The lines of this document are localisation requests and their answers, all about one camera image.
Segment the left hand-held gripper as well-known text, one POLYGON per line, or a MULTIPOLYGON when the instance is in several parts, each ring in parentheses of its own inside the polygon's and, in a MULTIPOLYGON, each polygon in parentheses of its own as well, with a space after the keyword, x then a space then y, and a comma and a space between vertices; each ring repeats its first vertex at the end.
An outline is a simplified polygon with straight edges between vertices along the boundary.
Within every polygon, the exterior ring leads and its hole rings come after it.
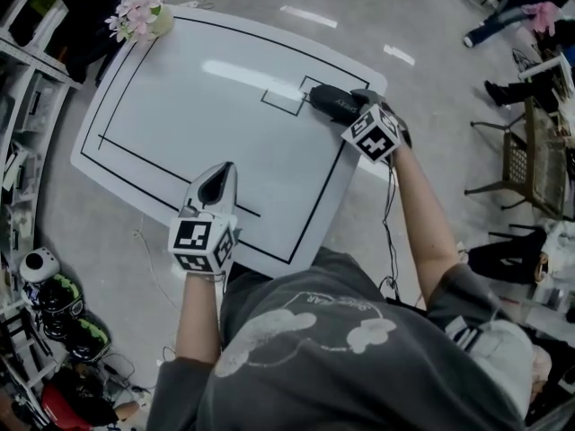
POLYGON ((170 223, 167 250, 175 267, 203 277, 226 277, 237 244, 233 213, 205 208, 200 201, 221 201, 234 207, 237 198, 237 169, 234 163, 214 165, 194 180, 185 195, 181 211, 170 223))

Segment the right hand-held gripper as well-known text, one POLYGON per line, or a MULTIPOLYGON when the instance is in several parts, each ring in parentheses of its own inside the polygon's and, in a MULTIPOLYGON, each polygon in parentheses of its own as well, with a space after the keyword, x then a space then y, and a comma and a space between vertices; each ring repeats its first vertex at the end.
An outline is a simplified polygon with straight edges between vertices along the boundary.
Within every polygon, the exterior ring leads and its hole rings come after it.
POLYGON ((359 117, 341 134, 371 163, 393 162, 393 153, 401 145, 411 147, 411 135, 404 122, 384 96, 367 89, 349 92, 360 105, 359 117))

